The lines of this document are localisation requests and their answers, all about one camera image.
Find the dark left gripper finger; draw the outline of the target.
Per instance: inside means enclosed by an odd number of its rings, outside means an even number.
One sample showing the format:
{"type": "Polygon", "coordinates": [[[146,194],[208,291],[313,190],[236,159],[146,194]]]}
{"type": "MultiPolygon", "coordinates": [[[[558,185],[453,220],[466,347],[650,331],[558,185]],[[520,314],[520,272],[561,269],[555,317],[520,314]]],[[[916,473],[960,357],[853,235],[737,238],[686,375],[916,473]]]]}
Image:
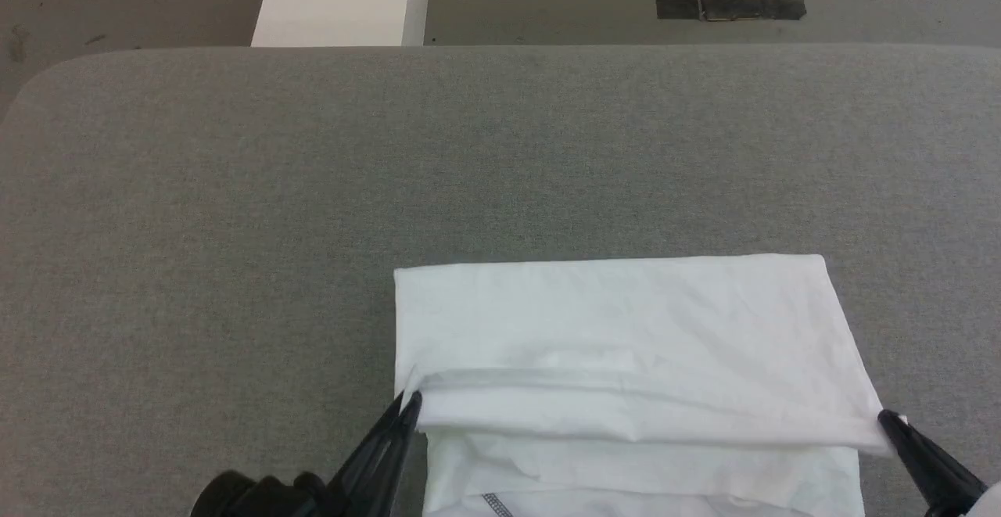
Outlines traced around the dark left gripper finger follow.
{"type": "Polygon", "coordinates": [[[410,452],[410,399],[400,393],[328,483],[325,516],[390,516],[410,452]]]}
{"type": "Polygon", "coordinates": [[[364,440],[364,464],[355,481],[355,514],[389,516],[422,409],[422,393],[401,393],[364,440]]]}

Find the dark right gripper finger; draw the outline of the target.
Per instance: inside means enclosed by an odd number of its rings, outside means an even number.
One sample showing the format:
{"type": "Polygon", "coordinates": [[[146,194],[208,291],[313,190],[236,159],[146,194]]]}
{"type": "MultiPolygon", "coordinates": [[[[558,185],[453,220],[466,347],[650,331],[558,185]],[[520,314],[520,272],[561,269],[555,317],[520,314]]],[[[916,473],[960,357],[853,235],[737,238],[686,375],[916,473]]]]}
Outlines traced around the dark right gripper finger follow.
{"type": "Polygon", "coordinates": [[[926,516],[971,516],[989,491],[986,483],[897,413],[884,409],[879,424],[928,504],[926,516]]]}

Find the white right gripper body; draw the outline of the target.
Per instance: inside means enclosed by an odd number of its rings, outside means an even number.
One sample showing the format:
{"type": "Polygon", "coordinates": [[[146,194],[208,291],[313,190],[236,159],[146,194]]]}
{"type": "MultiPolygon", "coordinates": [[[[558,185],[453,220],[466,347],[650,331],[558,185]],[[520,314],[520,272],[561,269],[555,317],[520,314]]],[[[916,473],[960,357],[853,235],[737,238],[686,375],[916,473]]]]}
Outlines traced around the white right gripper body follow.
{"type": "Polygon", "coordinates": [[[1000,517],[1001,484],[994,484],[976,500],[966,512],[966,517],[1000,517]]]}

